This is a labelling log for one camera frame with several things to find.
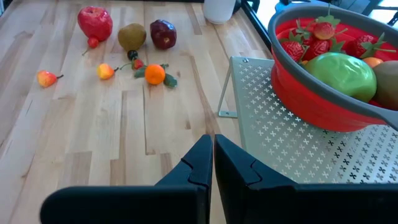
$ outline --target green fruit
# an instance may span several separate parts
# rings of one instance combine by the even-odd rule
[[[304,67],[323,83],[357,100],[369,102],[376,93],[377,82],[372,68],[352,56],[325,53]]]
[[[118,32],[118,40],[125,51],[138,50],[147,37],[145,28],[140,24],[129,24]]]

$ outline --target strawberry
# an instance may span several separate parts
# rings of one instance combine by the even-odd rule
[[[303,46],[296,41],[285,41],[282,43],[282,48],[295,62],[298,62],[304,54]]]
[[[329,47],[330,43],[328,40],[316,40],[310,45],[303,59],[309,61],[318,55],[328,52]]]
[[[335,34],[335,27],[329,22],[318,22],[313,28],[313,34],[320,40],[328,40]]]
[[[377,39],[371,35],[362,35],[351,41],[347,47],[347,54],[357,58],[373,57],[376,51],[396,52],[395,50],[381,49],[381,45],[386,43],[383,41],[384,33]]]
[[[280,44],[286,53],[295,61],[301,60],[304,54],[304,48],[302,46],[302,36],[293,35],[293,32],[289,32],[288,39],[280,39]]]
[[[337,24],[340,23],[339,19],[335,19],[334,16],[330,14],[330,4],[328,9],[328,15],[317,18],[317,23],[313,28],[313,34],[316,38],[320,40],[328,40],[335,35],[335,30]]]

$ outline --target red colander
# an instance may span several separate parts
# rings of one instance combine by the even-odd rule
[[[306,26],[314,18],[327,13],[327,6],[299,4],[279,11],[272,17],[268,32],[275,60],[271,73],[275,93],[289,110],[319,128],[348,132],[370,124],[388,124],[398,130],[398,111],[381,108],[374,101],[364,103],[336,91],[309,74],[283,50],[278,39],[286,38],[290,30],[297,28],[296,19],[300,19],[301,26]],[[337,32],[348,29],[336,37],[338,42],[346,41],[343,49],[349,41],[361,35],[379,37],[384,32],[388,44],[382,47],[396,50],[398,30],[340,8],[331,8],[330,14],[341,19],[336,27]],[[375,57],[383,61],[398,60],[397,53],[378,51]]]

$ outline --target wood grain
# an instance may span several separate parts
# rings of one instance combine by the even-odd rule
[[[88,5],[113,18],[109,39],[90,50],[76,23]],[[149,32],[165,19],[176,45],[157,50],[150,35],[139,49],[146,64],[168,63],[176,89],[134,79],[130,68],[110,80],[96,66],[128,62],[118,30],[132,22]],[[43,200],[72,185],[152,185],[202,134],[222,133],[240,144],[235,119],[216,115],[230,56],[271,58],[242,10],[213,25],[202,4],[140,1],[14,0],[0,17],[0,223],[39,223]],[[35,74],[62,79],[39,87]],[[234,110],[233,89],[224,107]],[[225,223],[213,173],[211,223]]]

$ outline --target white cup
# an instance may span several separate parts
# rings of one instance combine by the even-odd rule
[[[235,7],[236,0],[205,0],[203,14],[214,24],[223,24],[228,21]]]

